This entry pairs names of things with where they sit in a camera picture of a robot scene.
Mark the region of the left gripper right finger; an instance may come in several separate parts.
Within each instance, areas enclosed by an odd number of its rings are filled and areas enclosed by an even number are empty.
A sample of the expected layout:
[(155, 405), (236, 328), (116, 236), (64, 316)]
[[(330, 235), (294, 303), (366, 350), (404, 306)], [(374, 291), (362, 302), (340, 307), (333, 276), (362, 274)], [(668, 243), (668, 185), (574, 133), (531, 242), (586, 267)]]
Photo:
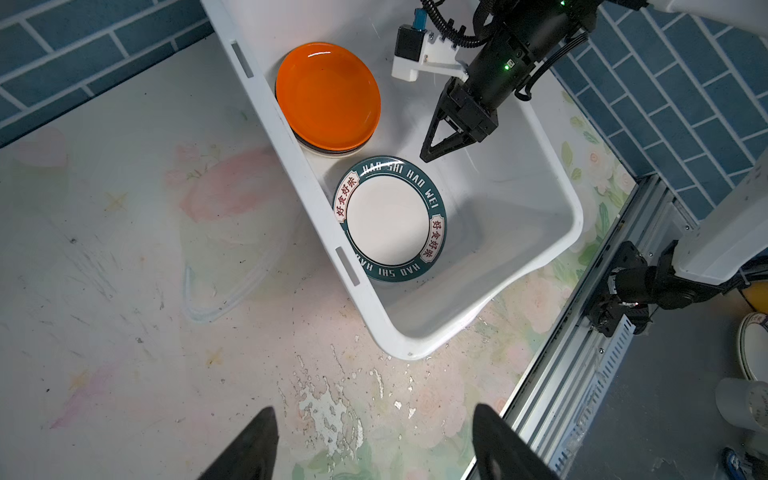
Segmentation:
[(473, 414), (472, 445), (482, 480), (557, 480), (558, 475), (486, 404)]

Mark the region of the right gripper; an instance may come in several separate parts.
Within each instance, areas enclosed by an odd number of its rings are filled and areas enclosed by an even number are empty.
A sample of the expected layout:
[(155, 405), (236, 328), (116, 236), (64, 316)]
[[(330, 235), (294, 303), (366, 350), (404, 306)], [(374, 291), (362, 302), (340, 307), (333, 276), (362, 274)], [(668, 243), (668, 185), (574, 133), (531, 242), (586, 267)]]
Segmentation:
[[(535, 83), (586, 42), (597, 23), (598, 1), (482, 1), (469, 37), (442, 20), (438, 29), (462, 47), (480, 49), (468, 78), (449, 81), (426, 131), (420, 158), (432, 162), (482, 141), (498, 127), (498, 107), (511, 95), (529, 101)], [(454, 132), (434, 143), (439, 124)]]

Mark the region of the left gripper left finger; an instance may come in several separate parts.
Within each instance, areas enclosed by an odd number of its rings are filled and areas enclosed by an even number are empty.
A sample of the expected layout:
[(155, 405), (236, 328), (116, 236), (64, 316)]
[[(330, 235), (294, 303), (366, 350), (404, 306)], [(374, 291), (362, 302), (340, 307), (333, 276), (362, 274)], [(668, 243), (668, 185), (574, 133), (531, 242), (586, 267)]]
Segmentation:
[(273, 407), (262, 409), (198, 477), (206, 479), (269, 480), (279, 442)]

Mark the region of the green-rimmed lettered plate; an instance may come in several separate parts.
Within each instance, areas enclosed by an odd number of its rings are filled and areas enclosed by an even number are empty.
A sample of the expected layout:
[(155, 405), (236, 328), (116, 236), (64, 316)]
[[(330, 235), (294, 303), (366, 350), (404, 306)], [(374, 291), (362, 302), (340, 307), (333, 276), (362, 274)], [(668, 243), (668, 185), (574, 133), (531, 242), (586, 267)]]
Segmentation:
[(366, 275), (399, 283), (425, 275), (446, 243), (447, 210), (433, 180), (411, 162), (374, 156), (339, 180), (332, 210)]

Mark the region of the black plate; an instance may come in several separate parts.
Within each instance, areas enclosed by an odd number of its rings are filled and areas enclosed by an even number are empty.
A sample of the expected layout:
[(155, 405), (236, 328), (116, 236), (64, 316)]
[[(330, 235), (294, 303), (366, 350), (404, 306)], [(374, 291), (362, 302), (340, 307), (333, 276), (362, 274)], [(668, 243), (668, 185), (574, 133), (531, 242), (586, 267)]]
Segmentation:
[(317, 132), (300, 132), (292, 129), (299, 145), (317, 155), (330, 158), (342, 158), (361, 151), (373, 138), (374, 134), (362, 133), (331, 133), (321, 136)]

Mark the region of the orange plate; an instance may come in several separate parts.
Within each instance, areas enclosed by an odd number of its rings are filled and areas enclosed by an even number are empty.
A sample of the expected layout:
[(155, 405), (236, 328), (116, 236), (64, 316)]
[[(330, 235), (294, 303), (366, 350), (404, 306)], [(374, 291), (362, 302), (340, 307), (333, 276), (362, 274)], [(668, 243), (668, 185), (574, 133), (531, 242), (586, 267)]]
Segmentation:
[(312, 42), (291, 50), (275, 81), (275, 95), (290, 129), (375, 133), (381, 95), (369, 68), (347, 49)]

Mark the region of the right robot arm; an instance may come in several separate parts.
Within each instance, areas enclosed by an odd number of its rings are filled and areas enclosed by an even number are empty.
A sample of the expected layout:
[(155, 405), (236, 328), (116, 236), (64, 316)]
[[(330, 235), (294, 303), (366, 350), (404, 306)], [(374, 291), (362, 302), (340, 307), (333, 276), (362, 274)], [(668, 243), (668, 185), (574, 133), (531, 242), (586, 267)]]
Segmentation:
[[(480, 143), (498, 126), (498, 107), (509, 97), (531, 98), (540, 77), (585, 43), (598, 22), (597, 1), (482, 1), (473, 32), (456, 28), (425, 1), (413, 29), (427, 35), (432, 23), (449, 51), (476, 48), (469, 65), (441, 69), (448, 81), (427, 129), (420, 157), (434, 161)], [(651, 305), (685, 308), (744, 285), (739, 269), (767, 246), (767, 163), (753, 172), (693, 232), (673, 241), (649, 265), (632, 243), (619, 252), (585, 306), (593, 328), (610, 337), (622, 318), (638, 328), (650, 321)]]

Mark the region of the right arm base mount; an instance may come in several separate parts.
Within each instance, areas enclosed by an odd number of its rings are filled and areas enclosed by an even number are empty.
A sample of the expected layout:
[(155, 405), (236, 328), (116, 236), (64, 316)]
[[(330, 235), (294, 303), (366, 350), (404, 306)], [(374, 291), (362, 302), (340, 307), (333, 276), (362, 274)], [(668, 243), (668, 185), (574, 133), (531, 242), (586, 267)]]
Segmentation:
[(650, 293), (646, 274), (653, 270), (631, 241), (618, 245), (607, 270), (584, 307), (591, 326), (610, 338), (623, 317), (635, 326), (635, 335), (650, 323)]

